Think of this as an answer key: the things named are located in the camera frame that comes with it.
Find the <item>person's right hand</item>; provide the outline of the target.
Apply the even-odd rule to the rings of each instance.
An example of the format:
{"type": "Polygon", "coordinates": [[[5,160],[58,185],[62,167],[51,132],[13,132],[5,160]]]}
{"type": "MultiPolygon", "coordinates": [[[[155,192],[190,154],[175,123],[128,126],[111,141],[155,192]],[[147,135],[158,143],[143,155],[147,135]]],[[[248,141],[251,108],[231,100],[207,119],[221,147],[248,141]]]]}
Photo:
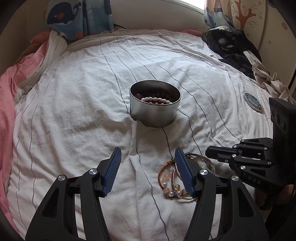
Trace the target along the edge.
{"type": "Polygon", "coordinates": [[[255,189],[255,203],[260,210],[269,210],[275,204],[287,202],[294,193],[294,185],[286,185],[282,189],[269,193],[255,189]]]}

